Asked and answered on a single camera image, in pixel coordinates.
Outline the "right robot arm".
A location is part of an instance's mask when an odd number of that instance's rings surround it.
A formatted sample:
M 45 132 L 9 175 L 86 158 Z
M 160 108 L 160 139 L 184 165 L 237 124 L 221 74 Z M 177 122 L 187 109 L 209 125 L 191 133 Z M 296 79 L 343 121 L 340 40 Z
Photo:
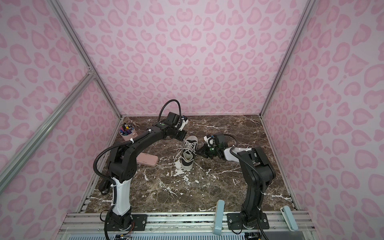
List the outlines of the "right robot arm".
M 241 166 L 243 177 L 248 186 L 244 203 L 242 204 L 241 218 L 246 226 L 254 226 L 262 218 L 262 204 L 266 190 L 276 177 L 276 172 L 266 153 L 261 147 L 228 148 L 209 147 L 204 144 L 198 149 L 197 154 L 213 159 L 238 162 Z

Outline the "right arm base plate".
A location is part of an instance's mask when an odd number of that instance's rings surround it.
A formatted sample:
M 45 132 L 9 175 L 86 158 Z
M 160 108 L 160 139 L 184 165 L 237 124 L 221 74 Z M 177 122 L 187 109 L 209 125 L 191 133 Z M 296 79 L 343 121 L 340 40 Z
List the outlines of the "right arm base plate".
M 263 230 L 270 229 L 266 213 L 261 214 L 259 225 L 257 224 L 257 221 L 246 223 L 245 220 L 243 220 L 241 213 L 228 213 L 226 214 L 226 217 L 229 230 L 258 230 L 259 227 L 261 227 Z

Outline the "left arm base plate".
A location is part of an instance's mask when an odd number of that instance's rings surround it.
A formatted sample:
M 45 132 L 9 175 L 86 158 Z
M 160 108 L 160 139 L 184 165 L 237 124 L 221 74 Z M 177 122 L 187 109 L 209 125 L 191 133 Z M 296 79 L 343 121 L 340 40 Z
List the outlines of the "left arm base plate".
M 108 215 L 105 221 L 104 230 L 106 231 L 144 231 L 147 225 L 148 215 L 146 214 L 126 214 L 119 216 L 115 213 Z

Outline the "white shoelace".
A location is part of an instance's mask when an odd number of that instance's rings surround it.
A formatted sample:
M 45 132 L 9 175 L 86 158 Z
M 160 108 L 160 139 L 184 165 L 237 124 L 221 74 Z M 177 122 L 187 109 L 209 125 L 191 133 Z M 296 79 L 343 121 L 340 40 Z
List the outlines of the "white shoelace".
M 185 140 L 183 146 L 176 154 L 175 159 L 180 160 L 184 166 L 193 164 L 196 156 L 197 146 L 198 140 Z

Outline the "black white sneaker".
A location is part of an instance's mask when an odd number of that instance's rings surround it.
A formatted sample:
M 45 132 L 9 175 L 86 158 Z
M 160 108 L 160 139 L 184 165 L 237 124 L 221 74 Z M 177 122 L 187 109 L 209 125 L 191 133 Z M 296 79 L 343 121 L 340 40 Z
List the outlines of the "black white sneaker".
M 183 170 L 190 171 L 193 168 L 197 147 L 198 138 L 196 136 L 189 136 L 184 140 L 179 152 L 179 159 Z

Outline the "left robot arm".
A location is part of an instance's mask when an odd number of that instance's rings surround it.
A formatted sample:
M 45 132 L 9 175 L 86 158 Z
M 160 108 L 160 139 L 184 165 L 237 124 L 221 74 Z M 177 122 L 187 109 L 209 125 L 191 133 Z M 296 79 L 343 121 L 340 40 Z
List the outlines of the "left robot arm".
M 132 222 L 130 189 L 131 182 L 137 171 L 137 157 L 146 148 L 157 141 L 170 137 L 178 141 L 184 140 L 187 131 L 164 123 L 156 123 L 145 133 L 127 141 L 127 148 L 121 160 L 113 160 L 109 165 L 112 178 L 113 206 L 108 220 L 114 221 L 121 228 L 128 228 Z

